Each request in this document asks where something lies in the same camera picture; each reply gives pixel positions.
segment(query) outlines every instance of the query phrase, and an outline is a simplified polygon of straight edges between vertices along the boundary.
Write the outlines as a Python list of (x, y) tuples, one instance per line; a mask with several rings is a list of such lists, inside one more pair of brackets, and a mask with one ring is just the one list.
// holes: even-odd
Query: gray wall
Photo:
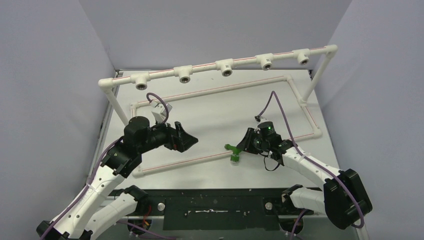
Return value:
[(114, 69), (78, 1), (2, 1), (0, 23), (0, 238), (36, 240), (85, 182)]
[(423, 239), (424, 2), (353, 0), (316, 95), (340, 165), (361, 176), (371, 239)]
[[(352, 0), (80, 0), (116, 69), (325, 46)], [(306, 68), (313, 69), (318, 58)], [(294, 59), (275, 68), (300, 68)]]

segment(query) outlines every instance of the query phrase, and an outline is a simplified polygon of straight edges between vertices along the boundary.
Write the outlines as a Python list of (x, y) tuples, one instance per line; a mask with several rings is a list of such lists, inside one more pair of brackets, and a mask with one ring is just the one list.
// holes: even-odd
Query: green tee connector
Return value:
[(241, 153), (242, 150), (241, 149), (238, 149), (236, 146), (231, 146), (230, 144), (225, 144), (224, 145), (224, 148), (226, 150), (232, 151), (232, 155), (231, 155), (230, 161), (232, 163), (237, 164), (239, 162), (239, 160), (240, 160), (239, 153)]

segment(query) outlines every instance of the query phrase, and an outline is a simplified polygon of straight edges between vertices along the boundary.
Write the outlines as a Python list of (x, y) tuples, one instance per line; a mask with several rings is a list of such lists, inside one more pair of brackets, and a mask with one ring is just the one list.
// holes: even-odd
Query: bolt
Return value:
[(164, 203), (162, 203), (162, 202), (160, 202), (160, 203), (157, 205), (157, 210), (159, 210), (159, 211), (163, 211), (163, 210), (165, 210), (165, 204), (164, 204)]
[(272, 210), (273, 209), (273, 204), (270, 202), (265, 203), (265, 209), (266, 210)]

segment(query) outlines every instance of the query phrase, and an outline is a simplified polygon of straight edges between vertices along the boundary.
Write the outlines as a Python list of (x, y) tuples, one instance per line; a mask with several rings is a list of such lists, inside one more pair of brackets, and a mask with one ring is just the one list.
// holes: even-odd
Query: white table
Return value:
[[(136, 71), (125, 71), (123, 77), (133, 73)], [(160, 97), (167, 97), (284, 75), (292, 76), (301, 94), (311, 81), (307, 70), (235, 70), (229, 77), (223, 77), (220, 71), (206, 71), (192, 75), (191, 81), (187, 84), (180, 83), (177, 77), (168, 77), (150, 81), (147, 90), (144, 91), (137, 90), (134, 84), (122, 85), (119, 88), (117, 100), (127, 116), (131, 117), (130, 103), (145, 101), (148, 92), (153, 92)], [(177, 100), (170, 103), (173, 109), (168, 122), (172, 126), (174, 126), (174, 121), (181, 122), (183, 128), (189, 134), (197, 137), (199, 142), (184, 153), (171, 151), (163, 146), (149, 151), (142, 156), (142, 168), (226, 152), (224, 144), (237, 145), (244, 137), (247, 128), (256, 126), (254, 116), (264, 108), (272, 90), (278, 94), (293, 135), (301, 136), (311, 133), (310, 125), (297, 104), (289, 84), (285, 81)], [(308, 99), (308, 109), (322, 130), (322, 137), (300, 141), (299, 145), (322, 162), (338, 168), (339, 165), (314, 92)], [(150, 106), (139, 108), (136, 115), (147, 117), (150, 124), (154, 124)], [(275, 99), (271, 101), (263, 116), (274, 122), (277, 133), (281, 134), (283, 138), (289, 138)], [(108, 128), (105, 130), (105, 144), (101, 149), (122, 136), (123, 130), (124, 124), (116, 112), (113, 112)], [(269, 169), (273, 169), (276, 165), (276, 162), (271, 159), (267, 159), (266, 163)], [(288, 188), (295, 184), (316, 187), (305, 177), (287, 167), (280, 166), (276, 171), (266, 171), (263, 157), (242, 153), (238, 165), (231, 164), (230, 158), (226, 157), (141, 178), (134, 178), (130, 175), (117, 189), (131, 185), (136, 185), (144, 190), (253, 189)]]

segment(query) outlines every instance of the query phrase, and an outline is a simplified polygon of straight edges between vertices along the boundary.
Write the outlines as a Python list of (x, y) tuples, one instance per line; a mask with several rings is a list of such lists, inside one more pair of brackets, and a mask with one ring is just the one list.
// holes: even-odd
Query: pvc pipe frame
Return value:
[[(232, 65), (230, 67), (233, 68), (233, 67), (239, 67), (239, 66), (248, 65), (248, 64), (261, 64), (264, 62), (264, 60), (266, 61), (278, 61), (283, 59), (298, 59), (299, 60), (299, 55), (304, 55), (305, 57), (309, 57), (312, 55), (324, 54), (325, 55), (324, 62), (318, 68), (315, 76), (312, 79), (311, 85), (308, 87), (303, 97), (300, 100), (298, 100), (299, 103), (305, 104), (309, 96), (311, 95), (311, 92), (314, 90), (315, 86), (320, 80), (328, 63), (336, 54), (337, 49), (338, 48), (336, 45), (327, 45), (327, 46), (311, 48), (311, 49), (305, 48), (305, 49), (298, 49), (298, 50), (293, 50), (289, 52), (261, 54), (261, 55), (256, 55), (253, 57), (232, 59)], [(225, 60), (226, 61), (221, 60), (221, 61), (216, 61), (213, 63), (207, 63), (207, 64), (201, 64), (201, 65), (195, 65), (195, 66), (187, 65), (187, 66), (174, 67), (173, 69), (167, 69), (167, 70), (161, 70), (161, 71), (134, 73), (130, 76), (125, 76), (125, 77), (104, 78), (98, 81), (98, 86), (106, 94), (107, 99), (109, 100), (113, 109), (115, 109), (122, 123), (124, 125), (127, 125), (129, 122), (128, 118), (125, 115), (124, 111), (122, 110), (122, 107), (118, 103), (116, 97), (113, 94), (111, 94), (112, 88), (119, 85), (124, 85), (124, 84), (130, 84), (130, 83), (135, 84), (136, 82), (145, 83), (147, 86), (148, 81), (151, 81), (154, 79), (174, 77), (174, 76), (178, 76), (181, 81), (182, 77), (180, 77), (180, 75), (183, 75), (183, 73), (194, 74), (194, 73), (206, 72), (211, 70), (216, 71), (217, 69), (222, 69), (220, 64), (225, 64), (226, 62), (231, 61), (231, 59), (225, 59)]]
[[(293, 91), (293, 93), (296, 97), (296, 100), (299, 104), (299, 107), (302, 109), (302, 111), (305, 114), (310, 126), (312, 127), (312, 133), (301, 135), (301, 136), (296, 136), (296, 137), (294, 137), (296, 139), (296, 141), (303, 141), (303, 140), (308, 140), (308, 139), (320, 138), (323, 135), (323, 132), (321, 131), (320, 127), (317, 126), (317, 124), (315, 123), (315, 120), (312, 118), (312, 115), (308, 110), (307, 104), (301, 103), (302, 102), (302, 96), (300, 95), (291, 75), (277, 76), (277, 77), (271, 77), (271, 78), (266, 78), (266, 79), (261, 79), (261, 80), (250, 81), (250, 82), (238, 83), (238, 84), (229, 85), (229, 86), (216, 87), (216, 88), (207, 89), (207, 90), (201, 90), (201, 91), (184, 93), (184, 94), (179, 94), (179, 95), (174, 95), (174, 96), (163, 97), (162, 99), (167, 101), (167, 102), (171, 102), (171, 101), (177, 101), (177, 100), (181, 100), (181, 99), (189, 99), (189, 98), (205, 96), (205, 95), (210, 95), (210, 94), (215, 94), (215, 93), (221, 93), (221, 92), (232, 91), (232, 90), (237, 90), (237, 89), (249, 88), (249, 87), (254, 87), (254, 86), (263, 85), (263, 84), (270, 84), (270, 83), (275, 83), (275, 82), (279, 82), (279, 81), (287, 81), (287, 83), (289, 84), (291, 90)], [(140, 102), (131, 103), (130, 104), (130, 110), (131, 110), (132, 117), (134, 117), (136, 115), (137, 108), (147, 106), (147, 105), (149, 105), (149, 101), (140, 101)], [(162, 172), (166, 172), (166, 171), (170, 171), (170, 170), (174, 170), (174, 169), (178, 169), (178, 168), (182, 168), (182, 167), (192, 166), (192, 165), (196, 165), (196, 164), (202, 164), (202, 163), (206, 163), (206, 162), (220, 160), (220, 159), (223, 159), (223, 158), (229, 158), (232, 154), (233, 154), (232, 151), (227, 151), (227, 152), (222, 152), (222, 153), (218, 153), (218, 154), (214, 154), (214, 155), (210, 155), (210, 156), (203, 156), (203, 157), (189, 159), (189, 160), (182, 160), (182, 161), (177, 161), (177, 162), (173, 162), (173, 163), (167, 163), (167, 164), (163, 164), (163, 165), (160, 165), (160, 166), (154, 166), (154, 167), (150, 167), (150, 168), (146, 168), (146, 169), (143, 169), (141, 167), (141, 165), (138, 165), (137, 169), (135, 169), (132, 172), (132, 176), (134, 178), (141, 178), (141, 177), (146, 176), (146, 175), (162, 173)]]

